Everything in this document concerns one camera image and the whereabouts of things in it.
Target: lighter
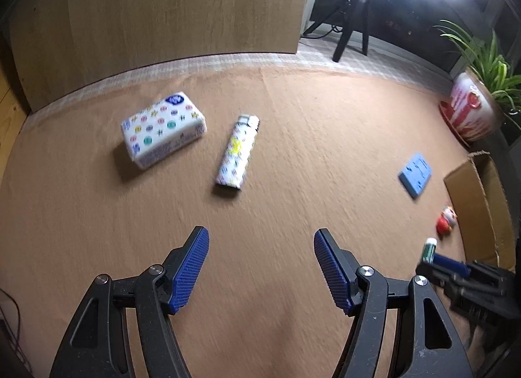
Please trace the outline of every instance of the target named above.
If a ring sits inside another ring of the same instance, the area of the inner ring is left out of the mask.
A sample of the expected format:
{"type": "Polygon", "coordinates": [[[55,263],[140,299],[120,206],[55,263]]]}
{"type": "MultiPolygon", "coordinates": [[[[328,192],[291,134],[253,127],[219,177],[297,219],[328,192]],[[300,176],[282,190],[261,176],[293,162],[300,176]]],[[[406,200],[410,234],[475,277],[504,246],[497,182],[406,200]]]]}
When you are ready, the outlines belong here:
{"type": "Polygon", "coordinates": [[[255,115],[239,116],[222,157],[219,173],[215,179],[217,184],[241,189],[246,176],[249,154],[253,149],[258,130],[259,118],[255,115]]]}

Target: black tripod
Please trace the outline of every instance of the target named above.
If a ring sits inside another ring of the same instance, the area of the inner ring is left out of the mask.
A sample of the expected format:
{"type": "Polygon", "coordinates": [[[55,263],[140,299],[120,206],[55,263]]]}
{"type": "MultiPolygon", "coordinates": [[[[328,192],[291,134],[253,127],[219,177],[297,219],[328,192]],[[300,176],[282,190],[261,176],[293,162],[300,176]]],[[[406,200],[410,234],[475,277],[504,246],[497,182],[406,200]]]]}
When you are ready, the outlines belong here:
{"type": "Polygon", "coordinates": [[[369,43],[369,2],[370,0],[344,0],[325,16],[322,20],[316,21],[307,30],[302,33],[303,36],[311,34],[323,23],[333,17],[337,12],[343,14],[342,35],[338,41],[337,48],[334,50],[333,62],[338,62],[344,53],[347,42],[351,38],[354,31],[353,18],[361,16],[362,19],[362,41],[361,51],[367,56],[367,48],[369,43]]]}

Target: flower pot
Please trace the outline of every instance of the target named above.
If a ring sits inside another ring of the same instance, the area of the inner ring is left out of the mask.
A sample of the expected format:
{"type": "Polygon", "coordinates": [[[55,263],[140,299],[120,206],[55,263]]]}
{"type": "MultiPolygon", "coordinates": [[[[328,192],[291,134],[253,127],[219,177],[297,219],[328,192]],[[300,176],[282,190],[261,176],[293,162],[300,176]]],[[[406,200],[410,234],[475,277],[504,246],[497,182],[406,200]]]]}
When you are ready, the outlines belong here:
{"type": "Polygon", "coordinates": [[[452,128],[468,142],[493,133],[504,119],[501,107],[470,68],[454,81],[445,115],[452,128]]]}

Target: polka dot tissue package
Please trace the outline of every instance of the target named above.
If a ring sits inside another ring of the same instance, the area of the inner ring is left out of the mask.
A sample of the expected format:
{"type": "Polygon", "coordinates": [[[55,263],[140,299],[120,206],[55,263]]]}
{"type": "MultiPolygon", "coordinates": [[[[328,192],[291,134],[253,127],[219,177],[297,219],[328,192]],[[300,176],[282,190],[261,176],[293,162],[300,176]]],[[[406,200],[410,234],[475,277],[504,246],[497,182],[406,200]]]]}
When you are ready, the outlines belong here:
{"type": "Polygon", "coordinates": [[[121,123],[132,161],[142,170],[206,132],[203,114],[182,91],[172,94],[121,123]]]}

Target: silver bolt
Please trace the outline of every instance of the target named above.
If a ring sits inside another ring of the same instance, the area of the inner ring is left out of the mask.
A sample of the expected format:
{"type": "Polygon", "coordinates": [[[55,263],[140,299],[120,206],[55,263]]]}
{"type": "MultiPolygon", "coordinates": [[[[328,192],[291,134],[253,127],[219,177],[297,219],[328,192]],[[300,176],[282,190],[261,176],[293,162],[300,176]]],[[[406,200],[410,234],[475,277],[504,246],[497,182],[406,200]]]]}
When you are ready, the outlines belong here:
{"type": "Polygon", "coordinates": [[[423,275],[416,275],[414,277],[414,282],[418,285],[427,285],[429,280],[426,279],[423,275]]]}
{"type": "Polygon", "coordinates": [[[360,266],[359,271],[363,276],[371,276],[374,274],[374,269],[370,266],[360,266]]]}
{"type": "Polygon", "coordinates": [[[96,284],[99,284],[99,285],[103,285],[103,284],[106,284],[108,281],[108,275],[107,274],[101,274],[101,275],[98,275],[95,279],[94,279],[94,282],[96,284]]]}
{"type": "Polygon", "coordinates": [[[159,275],[163,272],[162,265],[152,265],[150,268],[148,268],[148,272],[152,275],[159,275]]]}

